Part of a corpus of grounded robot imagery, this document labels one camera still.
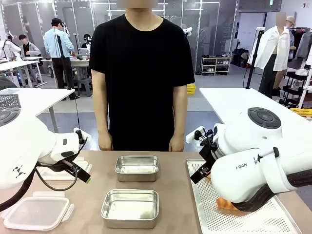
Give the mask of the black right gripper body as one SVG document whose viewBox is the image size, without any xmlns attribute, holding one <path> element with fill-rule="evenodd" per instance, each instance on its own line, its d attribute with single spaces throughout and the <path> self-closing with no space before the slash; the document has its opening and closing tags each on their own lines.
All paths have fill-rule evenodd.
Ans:
<svg viewBox="0 0 312 234">
<path fill-rule="evenodd" d="M 200 146 L 203 148 L 200 150 L 199 154 L 206 161 L 203 167 L 212 168 L 213 164 L 217 160 L 216 151 L 218 149 L 217 144 L 213 143 L 213 137 L 208 137 L 204 139 Z"/>
</svg>

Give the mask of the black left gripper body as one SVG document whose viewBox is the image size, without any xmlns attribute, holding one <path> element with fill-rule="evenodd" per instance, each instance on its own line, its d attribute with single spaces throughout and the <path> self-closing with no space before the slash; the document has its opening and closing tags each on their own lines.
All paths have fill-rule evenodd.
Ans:
<svg viewBox="0 0 312 234">
<path fill-rule="evenodd" d="M 65 171 L 71 168 L 71 163 L 63 159 L 50 166 L 52 171 Z"/>
</svg>

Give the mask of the clear plastic container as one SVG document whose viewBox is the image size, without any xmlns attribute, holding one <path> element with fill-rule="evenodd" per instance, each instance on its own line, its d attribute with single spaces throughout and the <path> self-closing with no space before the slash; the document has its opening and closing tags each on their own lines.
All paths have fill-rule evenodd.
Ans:
<svg viewBox="0 0 312 234">
<path fill-rule="evenodd" d="M 79 167 L 84 169 L 87 173 L 90 173 L 92 169 L 92 164 L 84 159 L 84 157 L 77 157 L 74 161 Z M 40 175 L 44 180 L 74 180 L 75 176 L 70 175 L 66 171 L 54 172 L 47 167 L 37 167 Z"/>
</svg>

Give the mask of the person's right forearm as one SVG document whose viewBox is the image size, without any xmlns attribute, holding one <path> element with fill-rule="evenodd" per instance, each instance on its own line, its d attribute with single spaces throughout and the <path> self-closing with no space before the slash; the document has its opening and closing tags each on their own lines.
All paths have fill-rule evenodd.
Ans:
<svg viewBox="0 0 312 234">
<path fill-rule="evenodd" d="M 100 135 L 109 135 L 108 130 L 108 105 L 107 102 L 95 102 L 94 112 L 97 121 L 97 130 Z"/>
</svg>

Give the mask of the person's left forearm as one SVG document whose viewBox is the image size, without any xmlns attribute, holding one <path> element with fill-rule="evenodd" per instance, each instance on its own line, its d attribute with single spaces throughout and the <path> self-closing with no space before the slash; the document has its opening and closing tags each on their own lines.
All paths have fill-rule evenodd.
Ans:
<svg viewBox="0 0 312 234">
<path fill-rule="evenodd" d="M 175 103 L 174 106 L 175 130 L 174 136 L 183 137 L 186 128 L 187 101 Z"/>
</svg>

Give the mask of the clear plastic container lid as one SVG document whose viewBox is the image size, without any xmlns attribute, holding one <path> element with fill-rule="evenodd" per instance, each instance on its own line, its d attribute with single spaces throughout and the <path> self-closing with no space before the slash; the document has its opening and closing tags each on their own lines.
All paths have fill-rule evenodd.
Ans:
<svg viewBox="0 0 312 234">
<path fill-rule="evenodd" d="M 9 229 L 50 231 L 67 221 L 74 208 L 64 192 L 37 191 L 0 212 L 0 217 Z"/>
</svg>

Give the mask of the stainless steel rectangular container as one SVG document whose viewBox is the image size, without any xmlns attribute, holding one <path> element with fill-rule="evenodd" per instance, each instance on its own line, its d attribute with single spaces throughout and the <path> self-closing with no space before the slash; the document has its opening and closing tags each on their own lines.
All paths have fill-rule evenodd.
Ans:
<svg viewBox="0 0 312 234">
<path fill-rule="evenodd" d="M 120 156 L 115 166 L 119 182 L 155 182 L 158 171 L 156 156 Z"/>
<path fill-rule="evenodd" d="M 106 194 L 100 214 L 107 228 L 153 229 L 159 195 L 154 190 L 113 189 Z"/>
</svg>

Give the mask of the person's left hand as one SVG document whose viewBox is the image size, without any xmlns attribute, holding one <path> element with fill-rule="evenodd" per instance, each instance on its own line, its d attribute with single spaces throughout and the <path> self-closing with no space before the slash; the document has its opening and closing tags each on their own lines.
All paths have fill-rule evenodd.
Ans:
<svg viewBox="0 0 312 234">
<path fill-rule="evenodd" d="M 169 152 L 183 152 L 184 139 L 183 135 L 173 135 L 169 143 Z"/>
</svg>

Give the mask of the person's right hand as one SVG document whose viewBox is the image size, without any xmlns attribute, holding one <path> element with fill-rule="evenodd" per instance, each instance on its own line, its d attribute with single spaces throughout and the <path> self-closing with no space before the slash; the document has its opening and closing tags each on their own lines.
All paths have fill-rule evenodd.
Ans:
<svg viewBox="0 0 312 234">
<path fill-rule="evenodd" d="M 109 133 L 101 133 L 98 135 L 98 146 L 102 151 L 112 151 L 113 142 Z"/>
</svg>

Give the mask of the perforated metal baking tray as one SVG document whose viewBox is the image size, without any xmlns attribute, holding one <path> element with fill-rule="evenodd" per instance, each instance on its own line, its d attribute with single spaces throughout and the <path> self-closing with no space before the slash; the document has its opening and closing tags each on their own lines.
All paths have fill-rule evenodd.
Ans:
<svg viewBox="0 0 312 234">
<path fill-rule="evenodd" d="M 255 212 L 219 209 L 219 194 L 208 178 L 191 182 L 202 234 L 302 234 L 278 197 Z"/>
</svg>

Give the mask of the large white table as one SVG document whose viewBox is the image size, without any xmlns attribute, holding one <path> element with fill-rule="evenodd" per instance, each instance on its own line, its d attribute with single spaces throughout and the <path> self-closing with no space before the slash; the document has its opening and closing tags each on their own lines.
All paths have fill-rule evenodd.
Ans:
<svg viewBox="0 0 312 234">
<path fill-rule="evenodd" d="M 295 144 L 312 148 L 312 122 L 268 98 L 255 89 L 200 88 L 205 99 L 223 123 L 228 123 L 240 112 L 251 107 L 262 107 L 275 113 L 282 123 L 283 137 Z"/>
</svg>

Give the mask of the white table with basket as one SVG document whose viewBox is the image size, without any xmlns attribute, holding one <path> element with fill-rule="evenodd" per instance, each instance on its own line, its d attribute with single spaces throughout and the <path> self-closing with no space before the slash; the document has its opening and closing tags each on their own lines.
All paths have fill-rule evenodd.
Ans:
<svg viewBox="0 0 312 234">
<path fill-rule="evenodd" d="M 59 127 L 53 107 L 74 91 L 74 89 L 7 88 L 1 90 L 0 95 L 18 95 L 22 111 L 36 117 L 49 110 L 54 132 L 58 133 Z"/>
</svg>

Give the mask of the grey perforated basket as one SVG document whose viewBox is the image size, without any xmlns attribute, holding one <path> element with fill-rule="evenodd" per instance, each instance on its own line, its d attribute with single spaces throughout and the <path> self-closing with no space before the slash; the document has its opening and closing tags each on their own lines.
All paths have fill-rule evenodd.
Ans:
<svg viewBox="0 0 312 234">
<path fill-rule="evenodd" d="M 0 94 L 0 110 L 7 108 L 21 108 L 17 94 Z"/>
</svg>

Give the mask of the grey plastic step stool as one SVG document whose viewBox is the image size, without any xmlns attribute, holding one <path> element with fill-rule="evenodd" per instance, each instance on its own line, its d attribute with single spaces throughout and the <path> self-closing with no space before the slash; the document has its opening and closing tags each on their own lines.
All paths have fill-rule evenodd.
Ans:
<svg viewBox="0 0 312 234">
<path fill-rule="evenodd" d="M 91 79 L 74 79 L 74 84 L 77 85 L 77 93 L 85 92 L 87 97 L 92 96 L 92 81 Z"/>
</svg>

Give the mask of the white shoe rack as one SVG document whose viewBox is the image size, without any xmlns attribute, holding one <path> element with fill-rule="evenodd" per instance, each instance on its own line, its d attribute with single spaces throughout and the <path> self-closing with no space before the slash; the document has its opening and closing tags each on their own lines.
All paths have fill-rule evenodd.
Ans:
<svg viewBox="0 0 312 234">
<path fill-rule="evenodd" d="M 230 70 L 231 58 L 222 55 L 203 55 L 201 58 L 201 75 L 228 75 Z"/>
</svg>

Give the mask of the person in black t-shirt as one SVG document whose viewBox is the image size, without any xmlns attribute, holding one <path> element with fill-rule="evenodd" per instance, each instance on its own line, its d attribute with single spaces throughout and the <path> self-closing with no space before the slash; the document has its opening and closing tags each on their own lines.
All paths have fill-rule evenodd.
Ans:
<svg viewBox="0 0 312 234">
<path fill-rule="evenodd" d="M 117 0 L 125 13 L 96 27 L 89 67 L 93 101 L 107 102 L 115 151 L 169 152 L 174 104 L 194 82 L 182 28 L 158 16 L 158 0 Z"/>
</svg>

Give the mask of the black tripod stand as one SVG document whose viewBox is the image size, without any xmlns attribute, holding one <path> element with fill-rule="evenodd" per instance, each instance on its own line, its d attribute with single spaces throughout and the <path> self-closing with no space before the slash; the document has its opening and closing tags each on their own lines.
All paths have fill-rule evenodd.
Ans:
<svg viewBox="0 0 312 234">
<path fill-rule="evenodd" d="M 258 36 L 257 36 L 257 41 L 256 41 L 255 50 L 254 50 L 254 54 L 253 54 L 253 60 L 251 63 L 251 68 L 250 68 L 250 72 L 249 72 L 249 76 L 248 76 L 248 80 L 247 80 L 247 84 L 246 84 L 246 89 L 250 89 L 250 84 L 251 84 L 252 75 L 253 75 L 253 71 L 254 71 L 254 65 L 255 65 L 256 58 L 257 58 L 257 51 L 259 48 L 261 37 L 264 34 L 265 27 L 257 27 L 257 31 L 258 31 Z"/>
<path fill-rule="evenodd" d="M 67 87 L 68 87 L 68 90 L 72 89 L 71 87 L 71 83 L 69 81 L 69 78 L 68 78 L 68 71 L 67 71 L 67 63 L 66 63 L 66 59 L 65 59 L 65 56 L 64 56 L 64 53 L 63 53 L 63 48 L 62 48 L 62 44 L 61 44 L 61 38 L 58 34 L 55 34 L 56 36 L 56 39 L 57 39 L 57 42 L 58 42 L 58 46 L 59 46 L 59 49 L 60 49 L 60 59 L 62 61 L 62 66 L 63 66 L 63 71 L 64 71 L 64 77 L 65 77 L 65 80 L 66 80 L 66 83 L 67 83 Z M 79 99 L 80 96 L 76 95 L 75 91 L 73 93 L 71 93 L 69 95 L 70 97 L 70 100 L 76 100 L 76 99 Z"/>
</svg>

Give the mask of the black bags pile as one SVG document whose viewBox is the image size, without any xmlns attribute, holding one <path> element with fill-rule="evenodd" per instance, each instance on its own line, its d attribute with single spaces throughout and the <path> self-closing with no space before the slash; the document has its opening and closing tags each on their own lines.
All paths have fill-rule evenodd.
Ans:
<svg viewBox="0 0 312 234">
<path fill-rule="evenodd" d="M 231 64 L 245 68 L 249 57 L 249 51 L 244 48 L 234 49 Z"/>
</svg>

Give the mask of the flat yellow crate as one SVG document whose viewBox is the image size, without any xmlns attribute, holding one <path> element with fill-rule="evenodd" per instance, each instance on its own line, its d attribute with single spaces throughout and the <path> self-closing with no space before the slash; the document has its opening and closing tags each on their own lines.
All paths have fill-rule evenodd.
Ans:
<svg viewBox="0 0 312 234">
<path fill-rule="evenodd" d="M 308 119 L 309 121 L 312 121 L 312 109 L 299 109 L 299 108 L 291 108 L 291 111 L 294 113 L 304 117 L 305 119 Z"/>
</svg>

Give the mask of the white background desk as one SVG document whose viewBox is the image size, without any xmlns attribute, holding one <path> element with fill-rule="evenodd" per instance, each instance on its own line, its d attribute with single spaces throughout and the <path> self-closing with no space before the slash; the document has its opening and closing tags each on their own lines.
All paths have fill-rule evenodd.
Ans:
<svg viewBox="0 0 312 234">
<path fill-rule="evenodd" d="M 10 73 L 13 74 L 13 71 L 17 70 L 24 70 L 26 73 L 26 77 L 28 80 L 28 86 L 30 88 L 33 87 L 33 84 L 31 82 L 31 78 L 30 78 L 30 73 L 28 71 L 28 65 L 31 64 L 35 64 L 37 66 L 37 70 L 38 70 L 38 74 L 39 74 L 39 79 L 40 79 L 40 83 L 37 83 L 37 86 L 43 86 L 45 85 L 47 82 L 44 82 L 41 76 L 41 72 L 39 69 L 39 60 L 42 59 L 43 57 L 26 57 L 24 58 L 24 60 L 20 59 L 20 60 L 16 60 L 16 61 L 6 61 L 4 63 L 0 63 L 0 76 Z"/>
</svg>

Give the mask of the black rolling cart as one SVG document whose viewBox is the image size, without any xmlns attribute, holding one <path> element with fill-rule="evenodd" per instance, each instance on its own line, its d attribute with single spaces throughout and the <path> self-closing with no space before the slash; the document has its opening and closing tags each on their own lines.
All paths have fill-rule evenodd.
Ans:
<svg viewBox="0 0 312 234">
<path fill-rule="evenodd" d="M 312 77 L 310 75 L 297 75 L 295 71 L 287 72 L 288 79 L 280 91 L 279 104 L 287 108 L 304 108 L 305 102 L 312 105 Z"/>
</svg>

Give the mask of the seated man in grey jacket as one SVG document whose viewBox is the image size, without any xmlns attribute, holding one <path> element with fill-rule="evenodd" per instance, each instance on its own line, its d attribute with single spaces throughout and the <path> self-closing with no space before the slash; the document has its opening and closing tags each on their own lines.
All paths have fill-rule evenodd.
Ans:
<svg viewBox="0 0 312 234">
<path fill-rule="evenodd" d="M 41 51 L 33 43 L 31 43 L 26 35 L 19 35 L 19 40 L 22 42 L 21 56 L 22 57 L 37 57 L 41 55 Z"/>
</svg>

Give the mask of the man in light blue shirt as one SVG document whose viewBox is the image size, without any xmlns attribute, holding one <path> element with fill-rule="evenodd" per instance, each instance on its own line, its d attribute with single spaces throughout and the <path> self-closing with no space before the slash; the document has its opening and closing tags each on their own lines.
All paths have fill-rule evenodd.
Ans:
<svg viewBox="0 0 312 234">
<path fill-rule="evenodd" d="M 62 61 L 60 59 L 60 49 L 57 42 L 55 34 L 58 34 L 61 38 L 61 44 L 63 48 L 63 53 L 67 63 L 68 78 L 71 83 L 71 87 L 74 87 L 73 78 L 72 78 L 72 66 L 70 61 L 70 55 L 75 52 L 74 46 L 70 41 L 68 35 L 63 30 L 62 21 L 58 18 L 53 18 L 51 20 L 52 28 L 45 32 L 44 34 L 44 47 L 47 53 L 47 56 L 52 60 L 52 66 L 56 75 L 58 88 L 64 89 L 64 71 L 62 66 Z"/>
</svg>

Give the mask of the person with black headset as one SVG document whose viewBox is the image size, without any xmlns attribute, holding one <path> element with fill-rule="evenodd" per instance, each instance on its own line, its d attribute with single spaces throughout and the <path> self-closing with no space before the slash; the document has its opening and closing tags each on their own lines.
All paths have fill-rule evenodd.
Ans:
<svg viewBox="0 0 312 234">
<path fill-rule="evenodd" d="M 81 45 L 81 48 L 83 48 L 83 49 L 90 49 L 92 37 L 89 34 L 85 34 L 83 36 L 83 39 L 84 39 L 85 42 Z"/>
</svg>

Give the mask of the clothing rack with grey garments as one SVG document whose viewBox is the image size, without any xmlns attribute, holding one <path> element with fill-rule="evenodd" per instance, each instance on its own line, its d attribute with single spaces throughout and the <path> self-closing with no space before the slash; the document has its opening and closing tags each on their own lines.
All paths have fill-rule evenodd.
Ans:
<svg viewBox="0 0 312 234">
<path fill-rule="evenodd" d="M 312 45 L 312 28 L 295 28 L 292 30 L 294 46 L 296 47 L 293 58 L 305 59 Z"/>
</svg>

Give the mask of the mannequin with beige hat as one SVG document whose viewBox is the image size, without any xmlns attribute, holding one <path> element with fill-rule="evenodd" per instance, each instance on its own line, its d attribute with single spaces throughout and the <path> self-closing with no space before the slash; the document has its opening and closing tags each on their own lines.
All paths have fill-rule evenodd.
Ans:
<svg viewBox="0 0 312 234">
<path fill-rule="evenodd" d="M 294 18 L 294 16 L 287 16 L 287 18 L 286 18 L 286 27 L 288 28 L 289 34 L 290 34 L 290 51 L 289 51 L 288 62 L 292 61 L 294 50 L 296 50 L 296 47 L 294 45 L 294 35 L 291 32 L 291 28 L 293 28 L 294 26 L 295 26 L 295 18 Z"/>
</svg>

